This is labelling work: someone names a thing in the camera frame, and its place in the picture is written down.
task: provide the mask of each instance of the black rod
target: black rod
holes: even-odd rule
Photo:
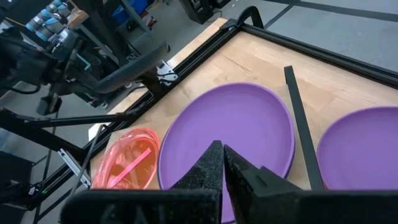
[[[82,116],[75,118],[58,118],[58,119],[43,119],[37,121],[26,121],[25,124],[32,128],[47,128],[47,127],[61,127],[61,126],[73,126],[81,124],[96,124],[96,123],[108,123],[125,121],[129,119],[131,114],[117,113],[109,115],[98,115],[98,116]]]
[[[51,134],[44,129],[26,126],[21,119],[16,118],[15,114],[4,108],[0,108],[0,117],[0,127],[23,138],[36,142],[37,144],[40,144],[53,151],[57,152],[60,149],[64,149],[68,151],[77,161],[83,161],[83,149],[75,146],[74,144],[54,134]]]
[[[294,116],[296,118],[298,135],[300,136],[300,142],[303,149],[305,165],[307,166],[308,178],[310,179],[311,189],[323,190],[322,177],[319,171],[315,150],[313,148],[311,132],[310,128],[308,127],[307,117],[305,116],[299,87],[297,86],[297,81],[294,77],[293,67],[288,66],[285,67],[284,70],[286,84],[289,88],[290,99],[292,100]]]

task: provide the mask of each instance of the textured black surface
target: textured black surface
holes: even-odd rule
[[[210,189],[86,190],[62,209],[63,224],[217,224],[222,196]]]
[[[213,189],[223,191],[224,146],[213,141],[193,167],[172,189]]]
[[[291,192],[300,189],[265,167],[257,169],[227,145],[224,154],[226,186],[236,222],[290,223],[293,216],[284,213],[295,205]]]

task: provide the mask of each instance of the blue bin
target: blue bin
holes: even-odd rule
[[[139,15],[141,15],[141,13],[145,11],[148,5],[147,0],[128,0],[128,2]],[[112,17],[116,20],[118,25],[123,24],[130,18],[129,14],[123,9],[122,6],[119,6],[113,12]]]

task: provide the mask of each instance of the concrete floor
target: concrete floor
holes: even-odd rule
[[[308,1],[353,9],[398,14],[398,1],[396,0]],[[287,7],[285,4],[261,0],[232,0],[222,8],[223,17],[238,17],[243,9],[252,5],[259,8],[264,24]],[[158,20],[158,23],[154,26],[154,34],[165,38],[171,46],[171,51],[166,59],[171,58],[210,25],[209,23],[200,25],[189,20],[177,0],[171,0],[169,6],[159,6],[151,10],[150,13]],[[395,22],[346,16],[294,6],[271,25],[268,30],[367,63],[398,71],[398,63],[396,63],[396,59],[398,58],[398,44],[396,41],[398,24]],[[47,90],[43,88],[40,93],[29,96],[10,93],[0,100],[0,106],[19,114],[38,116],[34,112],[35,107],[39,102],[39,98],[44,96],[46,92]],[[85,102],[71,95],[63,98],[59,117],[105,114],[106,112],[106,110],[94,109],[87,106]],[[88,140],[87,130],[90,126],[81,125],[57,128],[56,135],[77,146],[84,146]],[[37,161],[47,153],[47,149],[13,134],[9,137],[4,150],[30,161]],[[63,161],[59,156],[53,153],[49,174],[56,171],[62,164]],[[34,168],[31,179],[32,183],[41,180],[43,169],[44,162]],[[51,195],[42,204],[42,210],[46,209],[59,196],[69,190],[74,181],[75,178],[72,178]],[[58,220],[61,207],[62,203],[39,223],[55,223]],[[32,223],[33,217],[34,211],[26,212],[23,223]]]

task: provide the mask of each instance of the wooden table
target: wooden table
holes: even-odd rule
[[[175,55],[169,64],[174,67],[180,63],[225,21],[215,21]],[[345,114],[372,106],[398,105],[398,91],[395,89],[240,32],[140,117],[135,125],[153,128],[162,139],[171,122],[192,100],[211,88],[231,82],[263,85],[277,93],[290,107],[289,91],[284,78],[284,67],[289,65],[295,71],[315,149],[326,128]],[[135,91],[110,113],[125,111],[145,91]],[[89,130],[90,139],[99,126],[96,124]],[[123,131],[116,132],[109,144],[122,133]],[[102,153],[91,161],[94,173],[101,156]],[[295,157],[287,179],[303,189],[310,188],[297,128]],[[157,182],[152,183],[151,188],[157,188]]]

